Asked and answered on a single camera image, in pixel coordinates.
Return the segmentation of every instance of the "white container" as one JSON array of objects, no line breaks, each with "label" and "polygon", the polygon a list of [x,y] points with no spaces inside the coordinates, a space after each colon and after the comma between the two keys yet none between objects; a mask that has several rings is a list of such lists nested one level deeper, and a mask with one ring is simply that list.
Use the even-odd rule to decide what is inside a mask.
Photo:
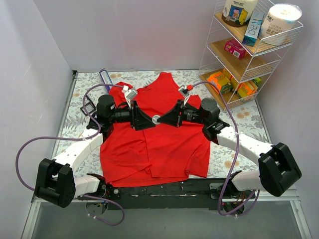
[{"label": "white container", "polygon": [[244,26],[249,22],[258,0],[227,0],[222,19],[230,26]]},{"label": "white container", "polygon": [[[259,38],[262,39],[292,29],[301,15],[300,8],[295,5],[283,3],[272,6],[261,25]],[[286,40],[287,35],[287,33],[282,33],[278,37],[272,37],[264,41],[279,46]]]}]

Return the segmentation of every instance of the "floral pattern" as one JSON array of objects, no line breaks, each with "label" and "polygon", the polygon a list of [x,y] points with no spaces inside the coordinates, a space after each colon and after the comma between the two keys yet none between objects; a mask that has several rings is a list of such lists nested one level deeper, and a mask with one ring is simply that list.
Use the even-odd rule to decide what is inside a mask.
[{"label": "floral pattern", "polygon": [[[166,72],[172,73],[172,76],[178,85],[189,85],[199,81],[198,70],[176,70]],[[137,89],[144,87],[156,80],[159,74],[160,71],[111,72],[110,77],[114,84],[123,81],[133,85]],[[78,74],[66,120],[63,126],[63,137],[81,136],[86,124],[89,121],[88,117],[85,117],[80,110],[80,107],[82,107],[82,97],[88,88],[101,82],[102,81],[98,72]],[[106,92],[107,91],[104,87],[95,88],[91,91],[91,93],[89,93],[89,97],[95,104],[97,104],[98,98]],[[210,92],[204,85],[195,87],[191,91],[191,94],[199,95],[202,99],[211,97]],[[263,142],[268,141],[255,101],[251,101],[242,106],[233,108],[231,112],[235,118],[240,132],[243,132],[244,134]],[[226,112],[221,111],[220,118],[232,125],[231,119]],[[71,144],[72,142],[70,141],[60,141],[57,154],[63,152]],[[94,150],[79,166],[78,170],[75,172],[75,175],[83,176],[87,173],[97,173],[103,175],[99,159],[99,152],[99,148]],[[210,162],[207,177],[226,177],[234,156],[234,151],[211,143]],[[234,171],[252,171],[256,169],[257,166],[252,161],[248,160],[244,156],[238,156]]]}]

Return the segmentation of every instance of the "cotton roll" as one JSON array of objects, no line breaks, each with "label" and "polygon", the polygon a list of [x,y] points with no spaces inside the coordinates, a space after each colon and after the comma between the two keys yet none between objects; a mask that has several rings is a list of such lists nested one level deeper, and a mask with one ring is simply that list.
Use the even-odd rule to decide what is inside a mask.
[{"label": "cotton roll", "polygon": [[[261,25],[259,38],[262,39],[292,29],[301,15],[300,8],[295,5],[283,3],[272,6]],[[287,33],[283,33],[278,37],[271,37],[264,41],[278,46],[286,40],[287,36]]]}]

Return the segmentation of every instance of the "shelving unit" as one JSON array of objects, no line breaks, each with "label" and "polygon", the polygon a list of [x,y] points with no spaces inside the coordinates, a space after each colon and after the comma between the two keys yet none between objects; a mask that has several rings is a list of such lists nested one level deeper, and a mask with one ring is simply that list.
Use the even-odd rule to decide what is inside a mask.
[{"label": "shelving unit", "polygon": [[[258,38],[255,46],[243,45],[241,42],[244,38],[247,25],[232,27],[226,24],[222,20],[222,12],[225,3],[226,0],[218,0],[216,3],[214,17],[200,65],[199,78],[202,81],[206,81],[211,74],[218,70],[222,70],[223,68],[226,68],[239,83],[261,77],[262,84],[253,95],[249,95],[245,98],[237,96],[235,92],[240,87],[240,84],[238,84],[237,89],[234,92],[229,92],[223,95],[227,102],[227,106],[229,108],[233,108],[255,99],[284,57],[285,53],[294,43],[303,25],[298,21],[289,31],[262,39]],[[273,5],[274,4],[269,0],[259,0],[255,10],[264,13],[266,16],[270,7]],[[238,59],[224,50],[226,42],[232,38],[235,38],[248,52],[244,58]],[[225,105],[221,97],[210,85],[206,84],[206,86],[224,110]]]}]

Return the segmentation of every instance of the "red cloth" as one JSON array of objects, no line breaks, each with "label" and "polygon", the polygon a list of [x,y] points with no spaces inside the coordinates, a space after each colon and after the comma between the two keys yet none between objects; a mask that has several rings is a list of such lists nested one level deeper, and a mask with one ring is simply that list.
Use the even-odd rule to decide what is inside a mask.
[{"label": "red cloth", "polygon": [[[134,100],[150,117],[165,114],[182,99],[171,73],[162,72],[156,81],[137,91]],[[125,102],[120,88],[113,87],[110,95],[116,105]],[[201,100],[191,96],[188,102],[198,108]],[[189,174],[206,177],[210,142],[202,127],[190,122],[183,122],[179,128],[162,123],[135,131],[129,123],[114,124],[114,131],[101,146],[103,175],[115,187],[177,182],[186,180]]]}]

